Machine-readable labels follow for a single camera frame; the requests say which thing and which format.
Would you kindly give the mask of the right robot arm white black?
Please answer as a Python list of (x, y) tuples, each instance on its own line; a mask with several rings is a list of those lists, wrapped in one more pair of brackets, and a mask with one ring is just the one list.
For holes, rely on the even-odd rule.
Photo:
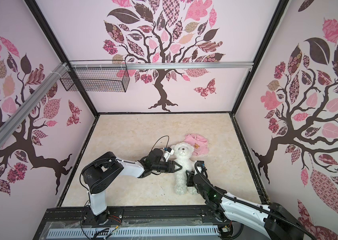
[(214, 186), (203, 161), (195, 162), (193, 171), (186, 171), (186, 180), (203, 197), (213, 217), (223, 223), (243, 224), (270, 240), (316, 239), (280, 204), (255, 204)]

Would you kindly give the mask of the pink teddy hoodie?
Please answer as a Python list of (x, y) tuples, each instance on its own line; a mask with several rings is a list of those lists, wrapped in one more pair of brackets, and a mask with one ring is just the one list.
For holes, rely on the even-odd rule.
[(201, 156), (209, 153), (208, 139), (199, 134), (187, 134), (184, 139), (185, 143), (188, 143), (194, 147), (193, 156)]

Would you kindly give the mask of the white teddy bear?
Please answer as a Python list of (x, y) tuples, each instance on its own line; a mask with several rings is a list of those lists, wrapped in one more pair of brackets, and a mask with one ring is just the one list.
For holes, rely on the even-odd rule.
[(174, 150), (175, 162), (179, 164), (182, 169), (174, 173), (174, 191), (177, 195), (184, 195), (190, 193), (192, 195), (197, 194), (195, 187), (187, 186), (186, 172), (192, 172), (194, 170), (194, 163), (190, 159), (194, 152), (194, 147), (188, 143), (182, 142), (171, 146)]

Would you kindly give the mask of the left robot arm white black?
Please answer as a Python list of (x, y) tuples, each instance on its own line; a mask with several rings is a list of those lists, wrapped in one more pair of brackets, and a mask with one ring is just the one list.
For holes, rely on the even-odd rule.
[(107, 152), (85, 166), (80, 174), (80, 183), (87, 189), (94, 216), (107, 210), (106, 189), (118, 176), (142, 179), (153, 173), (172, 174), (182, 170), (182, 165), (169, 159), (173, 154), (171, 148), (153, 149), (138, 161), (128, 161)]

